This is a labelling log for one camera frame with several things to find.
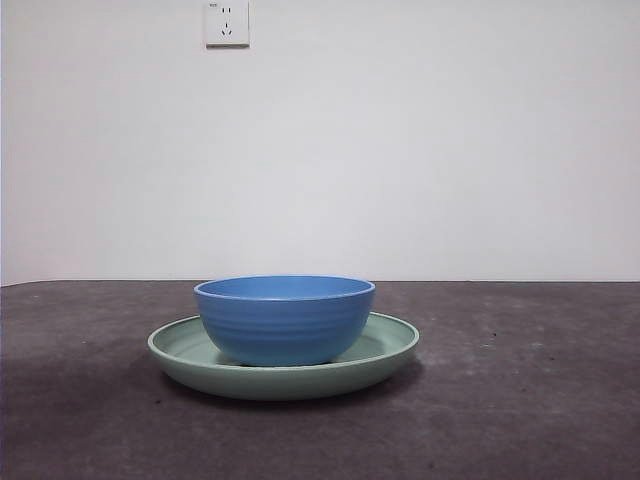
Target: ribbed bowl side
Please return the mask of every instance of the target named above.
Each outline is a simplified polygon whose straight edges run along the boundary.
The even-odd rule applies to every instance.
[[[196,294],[211,340],[249,365],[313,365],[347,350],[367,321],[373,292],[297,301],[239,300]]]

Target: bowl rim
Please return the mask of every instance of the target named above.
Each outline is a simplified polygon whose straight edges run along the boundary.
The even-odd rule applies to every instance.
[[[364,290],[359,290],[357,292],[337,293],[335,295],[322,295],[322,296],[315,296],[315,297],[292,297],[292,298],[270,298],[270,297],[253,298],[253,297],[243,297],[243,296],[237,296],[237,295],[222,295],[219,293],[208,293],[208,292],[203,292],[201,290],[202,287],[204,287],[205,285],[210,285],[212,283],[226,282],[228,280],[248,280],[250,278],[276,278],[276,277],[311,277],[311,278],[335,278],[339,280],[352,280],[352,281],[360,282],[366,285],[367,288],[365,288]],[[219,299],[225,299],[225,300],[242,300],[242,301],[248,301],[248,302],[252,302],[252,301],[253,302],[265,302],[265,301],[266,302],[300,302],[300,301],[331,300],[334,298],[355,297],[358,295],[363,295],[366,293],[373,292],[375,291],[375,289],[376,289],[375,284],[373,284],[372,282],[369,282],[368,280],[362,280],[360,278],[340,277],[336,275],[313,275],[313,274],[301,273],[301,274],[283,274],[283,275],[249,275],[249,276],[239,276],[239,277],[226,277],[226,278],[220,278],[217,280],[207,280],[206,282],[199,283],[198,285],[193,287],[193,292],[196,295],[202,295],[204,297],[219,298]]]

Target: mint green plate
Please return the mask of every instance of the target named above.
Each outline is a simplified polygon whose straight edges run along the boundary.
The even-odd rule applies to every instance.
[[[200,317],[165,325],[149,336],[151,353],[174,380],[205,393],[249,400],[338,395],[378,383],[413,355],[420,335],[400,319],[371,313],[362,335],[332,362],[300,367],[248,367],[225,357]]]

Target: wall socket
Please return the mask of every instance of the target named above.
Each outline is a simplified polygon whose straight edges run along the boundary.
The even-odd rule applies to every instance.
[[[207,48],[249,46],[249,0],[209,2],[204,22]]]

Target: concrete surface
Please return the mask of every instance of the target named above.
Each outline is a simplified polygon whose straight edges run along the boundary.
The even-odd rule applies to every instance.
[[[196,282],[2,289],[2,478],[637,479],[640,284],[378,282],[422,333],[367,390],[259,403],[161,373]]]

